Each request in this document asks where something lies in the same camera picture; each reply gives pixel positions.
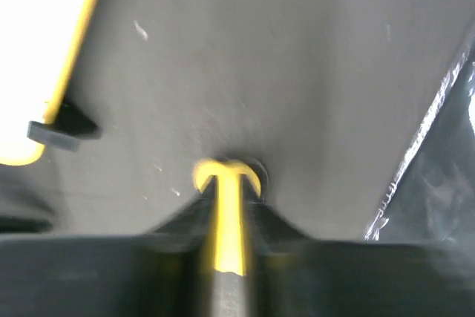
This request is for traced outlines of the yellow framed whiteboard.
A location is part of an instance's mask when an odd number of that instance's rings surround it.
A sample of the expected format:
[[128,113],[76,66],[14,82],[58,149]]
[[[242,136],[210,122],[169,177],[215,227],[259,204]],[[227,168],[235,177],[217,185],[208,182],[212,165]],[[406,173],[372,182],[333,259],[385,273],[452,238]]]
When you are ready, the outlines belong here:
[[37,161],[30,121],[52,123],[65,100],[97,0],[1,0],[1,164]]

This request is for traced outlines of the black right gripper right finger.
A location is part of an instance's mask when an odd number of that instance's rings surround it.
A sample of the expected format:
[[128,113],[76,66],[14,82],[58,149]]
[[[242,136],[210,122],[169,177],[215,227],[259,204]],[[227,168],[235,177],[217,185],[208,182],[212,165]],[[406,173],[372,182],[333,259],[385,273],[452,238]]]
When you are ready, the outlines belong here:
[[474,267],[428,244],[312,238],[243,182],[253,316],[472,316]]

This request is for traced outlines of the yellow black whiteboard eraser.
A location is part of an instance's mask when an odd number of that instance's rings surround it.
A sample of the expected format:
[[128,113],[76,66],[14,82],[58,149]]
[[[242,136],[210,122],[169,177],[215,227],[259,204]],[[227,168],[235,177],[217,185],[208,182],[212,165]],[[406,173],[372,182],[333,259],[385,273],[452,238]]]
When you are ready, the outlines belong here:
[[211,316],[248,316],[246,291],[246,229],[244,222],[244,185],[261,196],[258,169],[242,160],[204,159],[193,171],[195,188],[203,193],[214,183],[212,213],[212,292]]

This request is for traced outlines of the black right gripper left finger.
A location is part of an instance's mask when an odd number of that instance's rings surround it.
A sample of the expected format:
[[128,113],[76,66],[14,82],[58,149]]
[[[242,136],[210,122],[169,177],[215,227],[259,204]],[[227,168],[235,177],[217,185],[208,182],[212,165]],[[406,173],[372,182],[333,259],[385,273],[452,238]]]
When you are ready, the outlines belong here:
[[52,235],[51,222],[1,217],[3,316],[210,316],[212,180],[138,235]]

